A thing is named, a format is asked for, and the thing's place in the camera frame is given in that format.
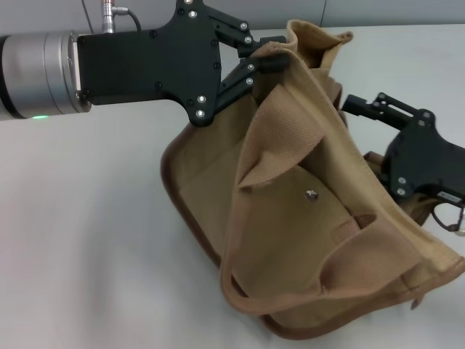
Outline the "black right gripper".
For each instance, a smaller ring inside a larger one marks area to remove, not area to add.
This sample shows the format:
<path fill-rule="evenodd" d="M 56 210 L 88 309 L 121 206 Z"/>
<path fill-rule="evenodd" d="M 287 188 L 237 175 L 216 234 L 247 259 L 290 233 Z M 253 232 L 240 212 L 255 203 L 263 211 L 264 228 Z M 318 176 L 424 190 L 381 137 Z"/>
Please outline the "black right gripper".
<path fill-rule="evenodd" d="M 420 193 L 449 204 L 464 203 L 464 149 L 440 135 L 433 112 L 415 109 L 383 92 L 372 103 L 348 95 L 342 110 L 399 131 L 381 166 L 384 186 L 396 202 Z"/>

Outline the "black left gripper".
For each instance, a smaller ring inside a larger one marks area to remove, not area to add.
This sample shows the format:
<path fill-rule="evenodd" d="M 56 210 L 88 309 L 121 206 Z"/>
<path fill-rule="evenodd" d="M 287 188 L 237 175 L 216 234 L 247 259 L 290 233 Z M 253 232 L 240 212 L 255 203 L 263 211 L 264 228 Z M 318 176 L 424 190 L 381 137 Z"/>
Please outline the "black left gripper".
<path fill-rule="evenodd" d="M 221 81 L 218 41 L 247 57 Z M 142 31 L 102 33 L 78 40 L 78 64 L 84 97 L 92 105 L 172 100 L 190 123 L 206 127 L 214 116 L 249 94 L 258 73 L 279 73 L 288 55 L 250 57 L 270 42 L 256 41 L 249 24 L 202 1 L 177 1 L 164 26 Z"/>

